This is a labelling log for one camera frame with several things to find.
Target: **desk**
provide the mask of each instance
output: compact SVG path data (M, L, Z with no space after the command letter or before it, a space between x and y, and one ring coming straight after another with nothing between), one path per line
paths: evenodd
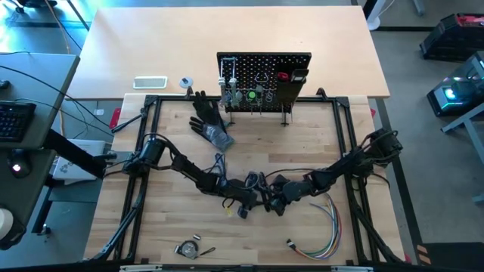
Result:
M76 71L79 57L61 54L7 54L0 55L0 65L16 69L54 86L61 93L14 71L0 68L1 78L8 80L11 86L6 91L0 91L0 100L16 100L28 98L59 108L64 100L64 94ZM21 100L22 103L33 103ZM51 129L57 109L42 104L37 108L25 137L20 143L0 142L0 148L40 148Z
M120 122L137 115L143 102L144 95L127 94ZM368 99L350 97L350 102L355 133L360 142L374 130ZM293 123L287 127L281 126L281 115L277 113L263 113L262 116L233 114L236 124L228 128L228 133L235 139L235 145L226 153L230 178L243 180L249 170L269 173L280 168L324 167L339 159L331 105L296 103L293 111ZM189 102L163 102L158 132L167 136L198 167L210 167L217 150L190 129L188 119L194 115ZM139 123L133 122L116 134L114 150L134 150ZM169 162L169 157L163 156L160 165ZM284 176L296 180L301 178L301 174L285 172ZM104 180L85 250L86 258L99 252L118 228L127 180L123 174L111 175ZM369 178L367 191L375 228L394 253L403 258L388 186L381 180ZM340 210L343 237L338 252L330 260L317 262L297 255L285 241L291 238L302 249L324 245L330 236L330 221L308 204L323 203L323 196L305 197L294 202L286 207L283 217L257 207L244 220L236 215L228 217L221 206L223 198L203 195L192 181L179 173L152 171L136 261L149 258L150 263L165 264L345 264L347 259L355 260L356 253L342 178L332 186L329 194ZM202 251L212 246L216 250L197 260L173 253L177 244L191 238L194 233L202 236ZM369 256L368 238L364 231L362 237L365 253ZM128 245L129 238L126 238L123 252L127 252Z
M361 7L100 8L68 90L123 99L136 76L168 76L164 90L220 95L217 52L311 52L301 95L389 97Z
M104 172L105 164L95 163L91 155L51 129L78 62L79 57L74 55L0 54L0 66L34 76L59 90L55 91L28 76L0 67L0 78L11 83L7 90L0 92L0 100L26 98L34 101L21 102L37 105L24 139L20 143L0 143L0 205L7 207L23 226L27 226L39 194L46 185L56 152L93 175L102 177ZM28 150L32 171L25 178L15 178L7 167L7 155L14 148ZM33 232L42 229L50 207L48 201L47 195L44 201L47 205L41 207Z

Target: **colorful wire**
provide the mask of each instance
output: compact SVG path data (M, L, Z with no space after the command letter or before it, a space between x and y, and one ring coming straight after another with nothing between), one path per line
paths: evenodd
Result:
M315 261L326 260L334 255L334 253L336 253L340 247L341 236L343 235L340 213L330 195L327 193L325 195L328 199L327 206L320 206L312 203L311 205L324 211L324 213L326 213L332 220L331 239L327 245L318 251L309 252L298 249L296 244L294 244L291 240L287 241L287 245L296 253Z

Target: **light wooden tabletop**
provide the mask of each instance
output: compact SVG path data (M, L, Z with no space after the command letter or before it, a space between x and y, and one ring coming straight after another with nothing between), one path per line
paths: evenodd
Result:
M144 95L127 94L119 122L137 115L143 102ZM373 120L366 97L350 97L350 102L359 142L374 130ZM195 116L191 103L163 102L161 109L158 132L167 136L198 167L210 167L217 150L190 129L188 119ZM228 133L235 139L235 145L226 153L228 177L243 180L250 170L269 173L280 168L320 168L338 160L339 147L331 105L296 103L293 112L293 122L287 127L280 125L280 114L234 113L236 124L228 128ZM150 118L147 129L150 129ZM133 151L138 127L139 121L118 132L113 150ZM169 156L164 154L160 165L170 163ZM284 176L301 180L302 174L285 172ZM104 180L85 250L86 258L95 255L118 228L127 180L123 174ZM387 184L370 177L367 191L375 228L394 253L403 258ZM308 196L292 203L282 217L257 207L244 220L236 215L229 217L222 208L223 198L203 195L181 174L152 171L136 259L149 258L150 263L164 264L345 264L347 259L356 260L356 253L342 178L332 186L329 194L340 210L342 241L337 253L329 260L312 261L287 247L286 240L291 238L298 247L308 250L325 245L330 238L330 219L309 205L310 202L324 203L322 195ZM238 206L238 202L234 204L234 212ZM365 252L370 256L368 238L362 230ZM173 252L176 245L195 233L202 237L200 250L213 246L216 250L196 260ZM129 235L125 241L124 253L127 252Z
M220 95L217 52L310 52L301 95L389 97L359 6L100 8L68 94L123 99L136 76L168 76L161 92L180 93L190 76Z

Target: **pegboard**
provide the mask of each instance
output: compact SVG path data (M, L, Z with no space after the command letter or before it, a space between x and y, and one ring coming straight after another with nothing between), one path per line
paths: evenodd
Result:
M226 60L231 58L235 58L235 61ZM294 69L307 69L310 60L311 53L217 53L219 74L223 67L225 93L230 93L229 80L233 72L237 79L237 90L242 93L239 106L233 107L228 103L225 112L290 113L291 103L278 101L277 74L284 72L290 75ZM261 106L254 101L251 103L248 98L248 93L255 91L257 85L263 87Z

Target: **keyboard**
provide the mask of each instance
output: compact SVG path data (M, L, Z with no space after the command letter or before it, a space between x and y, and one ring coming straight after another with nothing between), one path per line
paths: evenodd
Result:
M32 103L0 101L0 142L21 142L35 109Z

